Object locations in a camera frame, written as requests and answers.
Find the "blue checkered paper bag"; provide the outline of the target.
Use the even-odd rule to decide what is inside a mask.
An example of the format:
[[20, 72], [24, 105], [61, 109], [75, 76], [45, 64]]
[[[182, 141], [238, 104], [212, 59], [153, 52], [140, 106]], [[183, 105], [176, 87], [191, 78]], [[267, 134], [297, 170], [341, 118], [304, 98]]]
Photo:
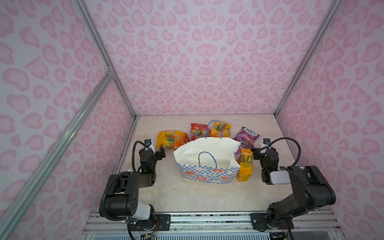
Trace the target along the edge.
[[204, 137], [182, 145], [174, 158], [184, 182], [200, 185], [227, 186], [236, 178], [240, 164], [235, 158], [240, 142], [224, 137]]

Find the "yellow candy snack bag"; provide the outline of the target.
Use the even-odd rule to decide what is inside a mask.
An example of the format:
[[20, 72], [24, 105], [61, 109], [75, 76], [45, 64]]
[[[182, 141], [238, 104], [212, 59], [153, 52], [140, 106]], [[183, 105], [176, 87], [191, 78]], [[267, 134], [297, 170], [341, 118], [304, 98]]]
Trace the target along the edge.
[[229, 138], [231, 134], [232, 125], [214, 121], [213, 129], [211, 130], [210, 137], [213, 138]]

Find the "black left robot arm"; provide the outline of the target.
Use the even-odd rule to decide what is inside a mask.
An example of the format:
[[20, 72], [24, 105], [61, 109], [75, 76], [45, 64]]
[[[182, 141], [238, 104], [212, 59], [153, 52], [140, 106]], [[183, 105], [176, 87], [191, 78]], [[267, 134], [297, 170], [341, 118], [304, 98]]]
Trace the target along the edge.
[[111, 175], [99, 205], [101, 217], [110, 221], [124, 221], [151, 231], [158, 226], [154, 207], [139, 201], [139, 189], [152, 187], [156, 181], [157, 161], [166, 157], [164, 147], [156, 152], [143, 148], [139, 151], [141, 170]]

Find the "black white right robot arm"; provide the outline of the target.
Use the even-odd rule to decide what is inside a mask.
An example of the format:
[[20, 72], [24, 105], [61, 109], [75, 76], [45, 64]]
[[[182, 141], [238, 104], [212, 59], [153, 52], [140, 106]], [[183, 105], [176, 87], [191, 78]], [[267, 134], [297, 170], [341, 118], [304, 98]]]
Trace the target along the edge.
[[253, 229], [294, 229], [293, 219], [336, 202], [336, 194], [316, 166], [279, 167], [275, 148], [252, 148], [254, 160], [260, 161], [262, 181], [267, 185], [290, 185], [293, 193], [281, 201], [271, 203], [264, 215], [250, 214]]

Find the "yellow gummy snack bag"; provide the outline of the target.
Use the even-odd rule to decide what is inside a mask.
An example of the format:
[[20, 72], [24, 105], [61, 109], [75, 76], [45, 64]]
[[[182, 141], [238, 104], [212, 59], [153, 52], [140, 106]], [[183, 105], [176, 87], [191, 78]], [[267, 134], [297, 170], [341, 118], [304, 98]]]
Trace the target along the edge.
[[172, 149], [173, 144], [175, 143], [175, 139], [177, 135], [182, 135], [185, 134], [181, 131], [162, 131], [158, 133], [157, 136], [157, 148], [160, 148], [163, 146], [164, 148], [167, 149]]

